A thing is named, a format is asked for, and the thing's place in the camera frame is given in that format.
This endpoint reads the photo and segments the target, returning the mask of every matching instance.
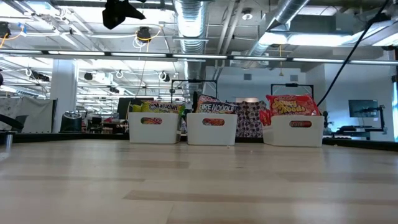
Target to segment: monitor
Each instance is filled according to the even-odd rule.
[[[372,110],[378,108],[377,100],[349,100],[349,116],[352,118],[378,118],[379,112]]]
[[[129,105],[141,105],[144,100],[154,100],[153,97],[148,98],[119,98],[118,103],[118,113],[119,119],[127,118],[127,111],[132,112],[132,106],[129,108]]]

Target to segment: exposed ductwork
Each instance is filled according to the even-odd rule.
[[[280,0],[278,2],[277,9],[272,12],[271,17],[267,17],[265,25],[265,33],[257,41],[252,49],[247,53],[248,56],[261,56],[269,47],[269,34],[271,29],[283,26],[282,29],[288,30],[289,23],[292,19],[300,12],[300,10],[309,2],[310,0]],[[244,68],[250,67],[252,62],[247,62],[243,65]]]
[[[193,0],[175,0],[174,5],[178,14],[177,22],[180,36],[203,38],[205,36],[206,3]],[[203,54],[205,43],[202,40],[182,40],[181,50],[185,54]],[[205,79],[202,62],[187,61],[184,63],[186,79]]]

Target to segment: white pillar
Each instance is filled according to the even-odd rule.
[[[60,131],[64,112],[73,111],[76,108],[78,78],[79,69],[75,60],[53,60],[50,99],[57,99],[53,133]]]

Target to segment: ceiling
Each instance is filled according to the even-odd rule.
[[[104,50],[113,52],[181,52],[180,42],[173,40],[178,37],[178,27],[175,14],[171,10],[146,9],[152,3],[158,1],[147,1],[146,4],[131,1],[134,6],[143,7],[141,12],[146,16],[145,20],[127,18],[121,25],[113,30],[104,27],[102,23],[102,10],[106,1],[48,1],[55,8],[62,9],[68,22],[60,17],[52,16],[38,19],[30,14],[22,14],[20,7],[15,7],[12,0],[0,1],[0,21],[10,22],[12,37],[15,37],[21,30],[19,23],[26,27],[26,34],[12,41],[5,41],[4,49],[40,49],[40,50]],[[269,11],[277,7],[278,0],[247,0],[244,8],[251,8],[252,19],[243,20],[241,14],[238,16],[238,24],[234,30],[234,36],[228,46],[227,54],[231,52],[243,52],[250,49],[258,40],[258,25],[262,22],[262,17]],[[363,12],[379,7],[384,0],[311,0],[299,14],[301,15],[322,15],[332,16],[336,13]],[[172,7],[171,2],[166,0],[167,7]],[[228,7],[229,0],[208,1],[206,14],[206,54],[216,52],[220,34],[223,28],[223,13]],[[32,7],[35,12],[41,10],[39,7]],[[64,33],[59,35],[53,30],[48,22],[56,24],[57,30]],[[74,30],[70,34],[71,26],[75,26],[82,34],[77,34]],[[158,35],[152,39],[149,45],[142,48],[133,46],[134,34],[142,26],[150,27],[153,35]],[[268,48],[267,53],[275,56],[289,57],[323,57],[323,58],[344,58],[348,54],[348,48],[337,47],[309,47],[297,45],[283,45],[279,48]],[[358,49],[355,58],[374,59],[380,57],[382,50],[379,47],[364,47]],[[150,62],[145,64],[143,61],[120,61],[120,60],[78,60],[80,72],[80,84],[99,84],[97,81],[87,81],[84,79],[85,72],[106,72],[113,74],[113,82],[118,85],[139,85],[142,81],[145,85],[170,86],[159,80],[158,74],[162,71],[170,74],[174,79],[184,78],[184,64],[177,62]],[[270,62],[269,67],[278,67],[279,62]],[[304,68],[303,63],[285,63],[287,68]],[[52,59],[50,58],[24,58],[24,57],[0,57],[0,68],[2,68],[5,82],[7,83],[36,83],[37,80],[30,80],[25,74],[26,68],[31,68],[42,72],[51,77]],[[50,91],[49,87],[29,86],[27,89],[34,91]],[[127,92],[137,93],[137,88],[126,88]],[[107,89],[80,88],[81,94],[109,94]],[[150,94],[168,94],[168,90],[152,90]]]

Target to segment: overhead wire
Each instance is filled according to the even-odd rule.
[[[344,67],[346,66],[346,64],[349,62],[349,59],[351,58],[351,56],[354,54],[354,51],[356,50],[356,48],[358,47],[359,43],[362,41],[362,39],[364,38],[364,36],[366,35],[366,33],[368,32],[368,30],[371,28],[371,26],[373,25],[373,23],[377,20],[377,18],[381,15],[381,12],[386,8],[386,6],[388,5],[389,0],[386,0],[384,2],[384,4],[382,5],[382,7],[379,9],[379,11],[377,12],[377,14],[368,21],[368,23],[366,24],[366,28],[363,31],[362,35],[359,37],[358,41],[355,43],[353,49],[351,50],[351,52],[348,54],[346,60],[343,62],[343,64],[341,65],[340,69],[338,70],[335,78],[333,79],[332,83],[330,84],[328,90],[326,91],[325,95],[323,95],[322,99],[319,101],[319,103],[317,104],[318,106],[320,106],[323,101],[325,100],[325,98],[328,96],[330,90],[333,88],[333,86],[335,85],[337,78],[340,76],[341,72],[343,71]]]

